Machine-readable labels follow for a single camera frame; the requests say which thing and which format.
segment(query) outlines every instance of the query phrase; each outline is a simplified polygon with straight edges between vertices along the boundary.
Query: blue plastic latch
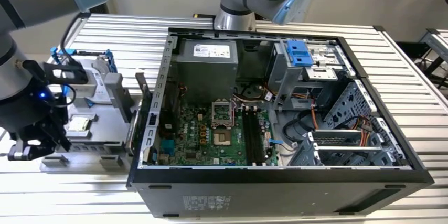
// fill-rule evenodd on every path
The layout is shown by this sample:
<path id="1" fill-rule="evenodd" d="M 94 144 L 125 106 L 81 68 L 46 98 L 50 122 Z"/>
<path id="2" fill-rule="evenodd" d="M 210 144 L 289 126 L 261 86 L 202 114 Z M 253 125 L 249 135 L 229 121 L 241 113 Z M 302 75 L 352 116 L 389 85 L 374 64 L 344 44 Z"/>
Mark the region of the blue plastic latch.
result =
<path id="1" fill-rule="evenodd" d="M 53 58 L 57 64 L 61 64 L 61 61 L 58 60 L 58 57 L 57 57 L 57 47 L 50 48 L 50 57 Z"/>
<path id="2" fill-rule="evenodd" d="M 112 73 L 117 73 L 117 66 L 114 65 L 114 59 L 113 59 L 113 54 L 109 49 L 105 50 L 104 55 L 109 61 L 109 69 Z"/>
<path id="3" fill-rule="evenodd" d="M 273 140 L 273 139 L 269 139 L 269 143 L 273 143 L 273 144 L 282 144 L 284 142 L 281 140 Z"/>
<path id="4" fill-rule="evenodd" d="M 296 67 L 310 67 L 313 58 L 309 55 L 306 44 L 302 41 L 288 40 L 286 52 L 292 59 L 290 64 Z"/>
<path id="5" fill-rule="evenodd" d="M 164 153 L 168 153 L 170 156 L 174 155 L 174 140 L 162 140 L 161 149 Z"/>
<path id="6" fill-rule="evenodd" d="M 93 105 L 94 105 L 94 103 L 89 99 L 86 99 L 86 98 L 85 98 L 85 103 L 86 103 L 86 106 L 89 108 L 93 107 Z"/>

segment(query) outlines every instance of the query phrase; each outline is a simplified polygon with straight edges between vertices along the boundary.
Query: label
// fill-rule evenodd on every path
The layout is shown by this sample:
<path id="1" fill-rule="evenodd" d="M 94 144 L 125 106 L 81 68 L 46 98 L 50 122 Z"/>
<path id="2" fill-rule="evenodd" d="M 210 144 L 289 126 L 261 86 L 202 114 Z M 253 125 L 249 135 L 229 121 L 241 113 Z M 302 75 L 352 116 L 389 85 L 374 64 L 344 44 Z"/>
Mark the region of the label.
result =
<path id="1" fill-rule="evenodd" d="M 269 102 L 272 99 L 272 93 L 268 91 L 266 95 L 264 96 L 264 99 Z"/>
<path id="2" fill-rule="evenodd" d="M 184 196 L 185 210 L 228 210 L 232 196 Z"/>
<path id="3" fill-rule="evenodd" d="M 230 46 L 228 45 L 194 45 L 193 56 L 230 58 Z"/>

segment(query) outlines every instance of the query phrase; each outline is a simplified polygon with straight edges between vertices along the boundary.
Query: aluminum extrusion table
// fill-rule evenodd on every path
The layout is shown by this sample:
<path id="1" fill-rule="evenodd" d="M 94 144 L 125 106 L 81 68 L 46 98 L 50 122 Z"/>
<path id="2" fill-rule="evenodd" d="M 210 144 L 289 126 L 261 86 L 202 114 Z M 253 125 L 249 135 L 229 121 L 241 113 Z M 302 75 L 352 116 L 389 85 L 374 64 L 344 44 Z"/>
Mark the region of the aluminum extrusion table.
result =
<path id="1" fill-rule="evenodd" d="M 212 20 L 96 15 L 78 20 L 69 35 L 70 48 L 88 51 L 110 49 L 124 86 L 138 94 L 133 75 L 144 72 L 154 85 L 168 27 L 212 29 Z M 257 31 L 269 33 L 342 36 L 369 75 L 382 101 L 434 178 L 426 189 L 398 200 L 365 217 L 318 219 L 217 218 L 172 220 L 200 223 L 446 223 L 448 222 L 448 102 L 386 32 L 372 26 L 290 23 L 278 26 L 257 22 Z M 8 151 L 8 136 L 0 153 Z M 70 221 L 152 221 L 138 194 L 125 189 L 126 174 L 44 174 L 38 161 L 6 162 L 0 157 L 0 209 L 4 223 Z"/>

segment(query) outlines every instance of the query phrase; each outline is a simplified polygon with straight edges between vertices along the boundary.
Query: expansion slot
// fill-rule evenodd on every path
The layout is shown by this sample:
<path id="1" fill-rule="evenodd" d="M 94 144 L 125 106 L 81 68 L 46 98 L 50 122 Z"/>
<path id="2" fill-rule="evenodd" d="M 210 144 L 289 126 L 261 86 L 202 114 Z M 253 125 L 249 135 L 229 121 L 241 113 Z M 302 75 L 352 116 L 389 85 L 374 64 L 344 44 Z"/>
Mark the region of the expansion slot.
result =
<path id="1" fill-rule="evenodd" d="M 242 111 L 242 130 L 245 141 L 246 163 L 261 165 L 264 162 L 262 142 L 256 111 Z"/>

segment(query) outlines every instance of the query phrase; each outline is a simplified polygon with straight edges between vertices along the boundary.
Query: white label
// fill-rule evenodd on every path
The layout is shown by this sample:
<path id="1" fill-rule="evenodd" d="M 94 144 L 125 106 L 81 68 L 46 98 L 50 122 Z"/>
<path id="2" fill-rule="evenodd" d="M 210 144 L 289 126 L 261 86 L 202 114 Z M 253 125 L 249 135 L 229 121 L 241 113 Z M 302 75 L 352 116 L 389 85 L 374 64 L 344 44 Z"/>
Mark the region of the white label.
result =
<path id="1" fill-rule="evenodd" d="M 270 99 L 272 99 L 272 93 L 270 93 L 269 91 L 268 91 L 268 93 L 266 93 L 264 99 L 265 99 L 268 102 L 270 101 Z"/>
<path id="2" fill-rule="evenodd" d="M 228 45 L 194 45 L 193 56 L 230 58 L 230 46 Z"/>
<path id="3" fill-rule="evenodd" d="M 189 211 L 228 210 L 232 196 L 184 196 L 184 207 Z"/>

